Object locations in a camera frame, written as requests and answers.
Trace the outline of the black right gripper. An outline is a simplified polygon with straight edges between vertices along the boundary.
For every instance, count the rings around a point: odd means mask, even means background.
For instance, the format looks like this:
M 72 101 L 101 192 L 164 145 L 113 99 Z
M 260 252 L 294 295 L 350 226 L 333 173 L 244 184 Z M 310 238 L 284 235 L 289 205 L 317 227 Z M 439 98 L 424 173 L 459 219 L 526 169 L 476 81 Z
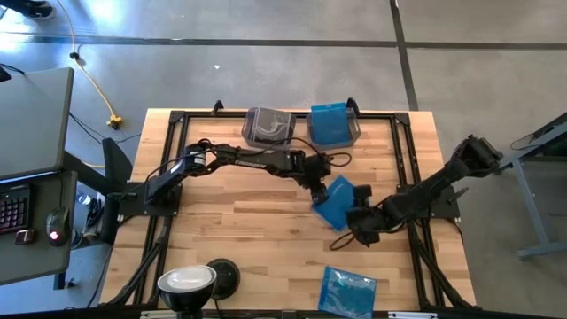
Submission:
M 370 207 L 372 188 L 369 184 L 355 186 L 353 188 L 353 205 L 346 213 L 346 223 L 354 238 L 365 246 L 370 246 L 380 241 L 380 233 L 383 230 L 383 220 L 380 210 Z

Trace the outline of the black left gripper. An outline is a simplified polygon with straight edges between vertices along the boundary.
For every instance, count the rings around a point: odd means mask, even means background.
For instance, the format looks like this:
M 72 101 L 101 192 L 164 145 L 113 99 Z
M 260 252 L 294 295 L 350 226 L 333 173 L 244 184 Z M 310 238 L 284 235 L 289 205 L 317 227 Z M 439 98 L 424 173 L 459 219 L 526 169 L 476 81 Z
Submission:
M 331 172 L 330 156 L 324 152 L 307 156 L 301 161 L 301 167 L 300 185 L 310 187 L 313 204 L 319 205 L 327 201 L 329 193 L 323 179 Z

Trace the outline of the blue jewel case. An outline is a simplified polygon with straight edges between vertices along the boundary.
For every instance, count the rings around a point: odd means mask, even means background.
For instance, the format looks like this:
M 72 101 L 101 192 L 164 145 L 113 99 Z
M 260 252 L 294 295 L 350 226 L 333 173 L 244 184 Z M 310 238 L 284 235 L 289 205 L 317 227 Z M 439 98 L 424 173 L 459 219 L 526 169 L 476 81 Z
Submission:
M 318 310 L 348 319 L 372 319 L 377 280 L 327 266 Z
M 311 107 L 312 140 L 319 145 L 345 144 L 351 140 L 346 103 Z
M 346 213 L 353 206 L 353 185 L 344 176 L 339 175 L 327 190 L 328 199 L 321 204 L 313 204 L 313 210 L 322 217 L 335 231 L 342 231 L 346 226 Z

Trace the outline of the grey translucent plastic bin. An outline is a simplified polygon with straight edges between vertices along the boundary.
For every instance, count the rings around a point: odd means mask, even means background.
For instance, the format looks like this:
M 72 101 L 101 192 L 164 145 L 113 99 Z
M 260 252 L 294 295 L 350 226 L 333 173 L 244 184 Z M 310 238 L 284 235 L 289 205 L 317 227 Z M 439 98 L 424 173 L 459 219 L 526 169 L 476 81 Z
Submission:
M 254 107 L 251 108 L 247 111 L 246 115 L 245 115 L 245 122 L 243 124 L 243 127 L 241 129 L 241 135 L 243 137 L 243 139 L 246 141 L 246 143 L 251 146 L 251 147 L 256 147 L 256 148 L 268 148 L 269 146 L 278 143 L 276 145 L 276 149 L 286 149 L 289 146 L 289 143 L 291 142 L 290 138 L 293 137 L 293 132 L 295 129 L 295 125 L 296 125 L 296 117 L 291 114 L 291 125 L 289 128 L 289 133 L 288 136 L 284 139 L 278 140 L 277 142 L 274 142 L 272 144 L 264 144 L 264 143 L 257 143 L 253 141 L 253 123 L 254 123 L 254 117 L 255 114 L 257 112 L 259 108 L 258 107 Z
M 312 123 L 311 123 L 311 113 L 306 117 L 306 124 L 307 124 L 307 135 L 310 142 L 314 145 L 314 147 L 318 150 L 331 150 L 331 149 L 339 149 L 352 146 L 357 139 L 361 136 L 361 128 L 358 123 L 358 117 L 355 111 L 351 108 L 346 108 L 347 118 L 348 118 L 348 126 L 350 130 L 350 137 L 351 140 L 345 144 L 335 144 L 335 145 L 319 145 L 316 144 L 312 140 Z

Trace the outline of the black round lamp base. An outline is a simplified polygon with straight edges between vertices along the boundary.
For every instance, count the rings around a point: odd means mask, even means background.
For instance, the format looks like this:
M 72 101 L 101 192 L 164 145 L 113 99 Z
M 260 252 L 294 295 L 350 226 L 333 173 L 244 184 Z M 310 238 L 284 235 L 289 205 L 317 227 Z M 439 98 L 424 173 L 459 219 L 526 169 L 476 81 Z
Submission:
M 216 284 L 212 299 L 214 301 L 225 300 L 238 289 L 240 284 L 240 270 L 237 264 L 229 259 L 215 259 L 206 264 L 216 273 Z

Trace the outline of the black desk stand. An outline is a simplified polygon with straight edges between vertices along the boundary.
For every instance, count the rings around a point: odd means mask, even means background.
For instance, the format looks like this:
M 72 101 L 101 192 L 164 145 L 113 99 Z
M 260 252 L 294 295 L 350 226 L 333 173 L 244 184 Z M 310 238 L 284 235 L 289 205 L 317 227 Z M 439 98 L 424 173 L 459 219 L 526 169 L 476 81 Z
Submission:
M 69 152 L 64 153 L 63 168 L 78 174 L 78 181 L 97 191 L 105 198 L 99 241 L 114 244 L 118 230 L 118 195 L 126 190 L 132 174 L 132 164 L 122 149 L 111 139 L 102 141 L 105 157 L 105 174 L 99 174 Z

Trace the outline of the black computer mouse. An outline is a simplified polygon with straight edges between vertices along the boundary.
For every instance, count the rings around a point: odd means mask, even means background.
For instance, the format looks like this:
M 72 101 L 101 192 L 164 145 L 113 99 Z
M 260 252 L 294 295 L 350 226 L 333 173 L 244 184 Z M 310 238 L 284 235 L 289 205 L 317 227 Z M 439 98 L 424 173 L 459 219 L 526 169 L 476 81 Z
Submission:
M 46 218 L 46 232 L 50 245 L 61 247 L 71 237 L 70 210 L 65 206 L 59 206 L 51 210 Z

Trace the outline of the grey desk top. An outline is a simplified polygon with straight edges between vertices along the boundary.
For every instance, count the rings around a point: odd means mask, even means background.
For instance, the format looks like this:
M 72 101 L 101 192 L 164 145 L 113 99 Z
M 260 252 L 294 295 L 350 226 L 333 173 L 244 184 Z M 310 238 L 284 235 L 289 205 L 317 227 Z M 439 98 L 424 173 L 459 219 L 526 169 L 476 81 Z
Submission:
M 0 183 L 0 187 L 20 184 L 28 184 L 31 187 L 31 220 L 27 229 L 35 231 L 35 242 L 30 245 L 14 243 L 18 231 L 0 235 L 0 285 L 56 275 L 67 270 L 73 236 L 77 180 L 75 172 L 65 172 Z M 46 218 L 51 210 L 59 206 L 70 210 L 71 237 L 65 245 L 55 247 L 50 245 L 48 240 Z

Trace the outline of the grey raised desk panel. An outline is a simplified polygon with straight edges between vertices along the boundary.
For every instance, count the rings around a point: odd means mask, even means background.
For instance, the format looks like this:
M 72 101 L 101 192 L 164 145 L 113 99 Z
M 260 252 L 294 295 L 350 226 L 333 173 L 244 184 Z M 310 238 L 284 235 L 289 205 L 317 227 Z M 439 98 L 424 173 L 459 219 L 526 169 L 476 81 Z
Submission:
M 0 82 L 0 180 L 62 168 L 73 84 L 70 67 Z

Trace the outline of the black keyboard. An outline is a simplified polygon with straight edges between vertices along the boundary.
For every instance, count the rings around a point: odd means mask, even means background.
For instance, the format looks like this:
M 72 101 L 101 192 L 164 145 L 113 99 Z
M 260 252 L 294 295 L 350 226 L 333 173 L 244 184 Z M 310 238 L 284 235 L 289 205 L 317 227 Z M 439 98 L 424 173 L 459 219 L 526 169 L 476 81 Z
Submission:
M 0 187 L 0 235 L 28 228 L 31 220 L 31 187 Z

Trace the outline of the person's shoe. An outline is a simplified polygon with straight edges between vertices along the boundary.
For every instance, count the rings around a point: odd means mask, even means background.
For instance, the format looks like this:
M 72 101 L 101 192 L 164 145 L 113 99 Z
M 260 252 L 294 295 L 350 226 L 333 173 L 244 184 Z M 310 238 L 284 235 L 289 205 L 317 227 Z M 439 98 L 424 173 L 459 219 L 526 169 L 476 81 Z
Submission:
M 56 12 L 46 0 L 0 0 L 0 5 L 30 19 L 49 19 Z

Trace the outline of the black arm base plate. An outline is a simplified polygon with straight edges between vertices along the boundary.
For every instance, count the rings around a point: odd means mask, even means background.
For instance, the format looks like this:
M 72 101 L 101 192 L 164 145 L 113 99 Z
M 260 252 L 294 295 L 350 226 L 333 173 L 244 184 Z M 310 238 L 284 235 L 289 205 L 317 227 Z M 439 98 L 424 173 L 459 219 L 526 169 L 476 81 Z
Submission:
M 419 183 L 395 194 L 384 206 L 396 218 L 404 220 L 438 218 L 454 219 L 460 217 L 457 202 L 449 205 L 447 197 L 452 185 L 432 186 L 431 184 Z
M 137 197 L 119 201 L 120 215 L 173 217 L 178 214 L 183 189 L 181 185 L 175 186 L 163 197 L 152 200 L 145 198 L 145 183 L 128 183 L 127 186 L 127 191 L 136 192 Z

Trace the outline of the black metal table frame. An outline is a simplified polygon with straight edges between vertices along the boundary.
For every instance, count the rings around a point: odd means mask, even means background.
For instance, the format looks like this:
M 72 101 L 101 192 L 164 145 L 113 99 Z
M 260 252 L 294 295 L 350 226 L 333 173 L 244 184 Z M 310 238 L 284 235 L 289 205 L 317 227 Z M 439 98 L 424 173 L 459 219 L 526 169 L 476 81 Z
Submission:
M 431 112 L 362 111 L 361 137 L 350 152 L 353 161 L 333 169 L 352 184 L 371 184 L 372 203 L 394 193 L 398 185 L 423 179 L 443 166 Z M 246 147 L 240 129 L 244 110 L 149 109 L 136 155 L 132 180 L 143 182 L 162 159 L 173 120 L 169 157 L 177 153 L 184 124 L 186 144 L 209 138 L 216 144 Z M 381 236 L 366 248 L 358 243 L 332 252 L 340 235 L 310 210 L 309 192 L 245 167 L 222 167 L 212 175 L 183 182 L 180 211 L 174 217 L 163 272 L 205 264 L 217 258 L 234 261 L 241 281 L 236 293 L 220 301 L 222 310 L 316 310 L 324 270 L 340 268 L 377 280 L 376 310 L 417 310 L 416 275 L 406 230 Z M 133 275 L 144 251 L 146 233 L 159 234 L 162 219 L 136 216 L 118 230 L 100 302 L 114 298 Z M 444 220 L 430 226 L 437 262 L 461 296 L 476 304 L 463 244 L 457 228 Z

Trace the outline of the grey metal desk frame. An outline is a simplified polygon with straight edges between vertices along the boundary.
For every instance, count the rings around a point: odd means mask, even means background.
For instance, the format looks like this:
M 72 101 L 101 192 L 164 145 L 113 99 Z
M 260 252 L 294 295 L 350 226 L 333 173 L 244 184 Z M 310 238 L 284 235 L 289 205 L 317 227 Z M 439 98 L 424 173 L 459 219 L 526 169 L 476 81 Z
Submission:
M 567 112 L 524 137 L 527 143 L 511 146 L 497 170 L 510 169 L 517 178 L 538 243 L 517 251 L 521 259 L 567 252 L 555 217 L 567 217 Z

